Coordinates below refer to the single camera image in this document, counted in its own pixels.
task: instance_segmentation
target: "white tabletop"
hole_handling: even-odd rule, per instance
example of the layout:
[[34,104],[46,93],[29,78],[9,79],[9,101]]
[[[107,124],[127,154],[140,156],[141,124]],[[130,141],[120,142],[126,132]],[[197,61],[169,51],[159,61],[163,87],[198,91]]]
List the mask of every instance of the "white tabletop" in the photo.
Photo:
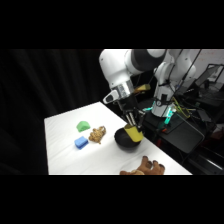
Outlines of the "white tabletop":
[[[87,121],[91,129],[79,133],[76,126]],[[158,147],[143,139],[136,150],[124,151],[114,140],[114,134],[126,123],[102,103],[45,119],[45,133],[50,175],[119,175],[139,167],[142,157],[157,160],[166,167],[165,175],[191,175]],[[93,128],[105,126],[106,135],[101,145],[90,142],[79,150],[74,141],[88,139]]]

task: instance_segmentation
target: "blue sponge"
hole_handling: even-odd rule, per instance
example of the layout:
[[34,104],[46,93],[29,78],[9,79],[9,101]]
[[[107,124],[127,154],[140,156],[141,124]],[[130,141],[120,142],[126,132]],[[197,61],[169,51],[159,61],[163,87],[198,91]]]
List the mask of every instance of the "blue sponge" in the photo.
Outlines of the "blue sponge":
[[84,137],[81,137],[75,141],[75,145],[78,149],[83,149],[88,144],[88,140]]

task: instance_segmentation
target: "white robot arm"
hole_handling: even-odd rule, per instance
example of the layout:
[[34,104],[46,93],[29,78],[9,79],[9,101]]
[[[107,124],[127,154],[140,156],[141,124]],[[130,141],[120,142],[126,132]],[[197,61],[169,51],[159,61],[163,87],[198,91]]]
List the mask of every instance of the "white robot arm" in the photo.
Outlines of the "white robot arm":
[[134,92],[131,76],[158,67],[165,55],[165,49],[104,50],[100,55],[100,65],[111,89],[111,93],[104,98],[104,103],[129,97]]
[[152,113],[158,117],[167,117],[173,108],[171,98],[178,88],[178,83],[183,78],[192,78],[195,74],[195,66],[187,73],[192,65],[190,49],[169,50],[174,63],[163,62],[166,52],[166,49],[106,49],[100,55],[100,65],[111,89],[111,93],[104,98],[104,103],[117,101],[132,125],[136,123],[131,119],[132,111],[138,105],[133,95],[131,76],[158,68],[155,74],[158,80],[154,95],[156,103]]

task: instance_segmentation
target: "brown toy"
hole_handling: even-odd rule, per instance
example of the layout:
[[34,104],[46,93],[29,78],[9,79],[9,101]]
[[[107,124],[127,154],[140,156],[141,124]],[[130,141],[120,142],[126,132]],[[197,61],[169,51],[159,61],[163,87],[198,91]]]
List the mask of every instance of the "brown toy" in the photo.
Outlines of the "brown toy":
[[89,140],[101,144],[101,139],[106,134],[106,128],[100,127],[99,129],[93,129],[93,132],[90,134]]
[[164,175],[165,167],[157,161],[149,161],[147,156],[143,156],[142,164],[137,170],[132,172],[121,171],[120,175]]

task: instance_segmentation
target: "green toy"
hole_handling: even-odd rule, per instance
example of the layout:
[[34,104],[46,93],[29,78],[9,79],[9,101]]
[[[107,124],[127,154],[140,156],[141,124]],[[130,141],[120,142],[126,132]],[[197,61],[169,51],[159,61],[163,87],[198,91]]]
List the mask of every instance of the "green toy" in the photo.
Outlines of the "green toy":
[[77,125],[77,129],[79,132],[85,131],[90,129],[90,125],[88,122],[86,121],[81,121],[78,125]]

